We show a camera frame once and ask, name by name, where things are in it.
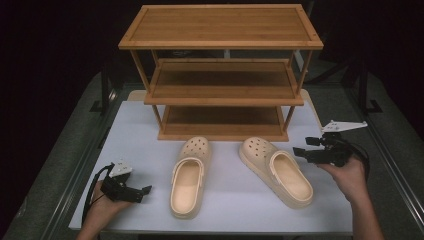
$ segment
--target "white table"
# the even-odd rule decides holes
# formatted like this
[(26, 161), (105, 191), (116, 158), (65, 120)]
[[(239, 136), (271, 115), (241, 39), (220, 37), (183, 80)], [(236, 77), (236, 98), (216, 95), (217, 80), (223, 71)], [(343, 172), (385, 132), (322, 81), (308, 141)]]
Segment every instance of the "white table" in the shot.
[[(141, 101), (122, 102), (90, 182), (69, 224), (80, 229), (85, 197), (95, 173), (121, 159), (134, 170), (127, 186), (153, 185), (140, 204), (121, 212), (107, 227), (126, 233), (198, 234), (346, 234), (352, 233), (350, 205), (331, 176), (306, 159), (296, 158), (314, 189), (305, 209), (288, 208), (248, 169), (238, 156), (241, 142), (211, 142), (212, 163), (207, 172), (203, 204), (196, 218), (173, 217), (169, 207), (171, 175), (184, 141), (158, 141), (158, 126), (151, 106)], [(289, 142), (274, 142), (293, 153), (292, 147), (312, 149), (305, 137), (321, 137), (319, 123), (308, 101), (296, 108), (288, 128)]]

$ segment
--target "clog strap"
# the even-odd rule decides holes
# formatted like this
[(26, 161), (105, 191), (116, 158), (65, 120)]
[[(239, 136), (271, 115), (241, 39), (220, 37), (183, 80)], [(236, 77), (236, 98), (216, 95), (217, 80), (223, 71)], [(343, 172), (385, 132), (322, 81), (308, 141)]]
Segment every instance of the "clog strap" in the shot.
[(172, 170), (172, 179), (171, 179), (172, 185), (175, 182), (175, 178), (176, 178), (176, 174), (178, 172), (178, 168), (181, 167), (184, 163), (190, 162), (190, 161), (194, 161), (194, 162), (197, 162), (199, 164), (199, 167), (200, 167), (200, 181), (199, 182), (200, 182), (200, 187), (202, 187), (202, 179), (203, 179), (205, 167), (204, 167), (203, 162), (199, 158), (196, 158), (196, 157), (186, 157), (186, 158), (181, 159), (180, 161), (178, 161), (175, 164), (174, 170)]
[(279, 155), (286, 156), (296, 166), (296, 168), (298, 168), (298, 169), (299, 169), (299, 165), (297, 164), (296, 160), (294, 160), (290, 156), (290, 154), (288, 152), (286, 152), (286, 151), (278, 150), (278, 151), (274, 152), (272, 155), (270, 155), (270, 156), (267, 157), (267, 159), (266, 159), (267, 170), (270, 173), (271, 179), (274, 181), (275, 184), (277, 184), (277, 185), (283, 185), (283, 182), (278, 177), (278, 174), (277, 174), (277, 172), (275, 170), (275, 167), (274, 167), (274, 160)]

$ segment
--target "human hand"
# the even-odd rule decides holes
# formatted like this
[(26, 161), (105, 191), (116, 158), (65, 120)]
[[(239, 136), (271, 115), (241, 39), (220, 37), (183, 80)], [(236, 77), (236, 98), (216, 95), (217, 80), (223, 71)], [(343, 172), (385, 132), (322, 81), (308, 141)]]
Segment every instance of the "human hand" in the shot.
[(98, 181), (94, 187), (91, 207), (87, 213), (77, 240), (95, 239), (100, 231), (122, 210), (133, 203), (112, 201), (101, 191), (103, 181)]
[(343, 167), (330, 164), (317, 166), (330, 173), (349, 202), (360, 202), (364, 197), (368, 198), (364, 165), (355, 156), (351, 156)]

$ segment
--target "clog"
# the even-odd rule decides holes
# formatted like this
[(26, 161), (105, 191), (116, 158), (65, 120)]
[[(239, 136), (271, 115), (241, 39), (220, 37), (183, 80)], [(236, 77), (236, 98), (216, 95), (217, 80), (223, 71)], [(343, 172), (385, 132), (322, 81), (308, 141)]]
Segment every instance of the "clog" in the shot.
[(211, 155), (204, 137), (193, 137), (181, 148), (171, 181), (170, 207), (175, 217), (191, 219), (199, 212)]
[(288, 207), (304, 208), (312, 202), (312, 186), (288, 152), (265, 139), (251, 137), (242, 143), (239, 155)]

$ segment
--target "wooden shoe rack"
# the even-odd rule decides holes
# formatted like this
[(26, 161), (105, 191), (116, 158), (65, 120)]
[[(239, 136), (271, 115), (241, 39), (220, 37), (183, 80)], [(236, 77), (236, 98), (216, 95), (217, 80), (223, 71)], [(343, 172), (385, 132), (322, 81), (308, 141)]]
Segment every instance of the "wooden shoe rack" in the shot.
[[(323, 44), (299, 4), (144, 5), (119, 48), (129, 50), (159, 125), (158, 139), (288, 141), (312, 51)], [(151, 82), (138, 51), (151, 50)], [(289, 50), (287, 59), (159, 58), (158, 50)], [(298, 79), (296, 50), (306, 50)], [(158, 105), (165, 105), (160, 114)], [(290, 106), (286, 117), (281, 106)]]

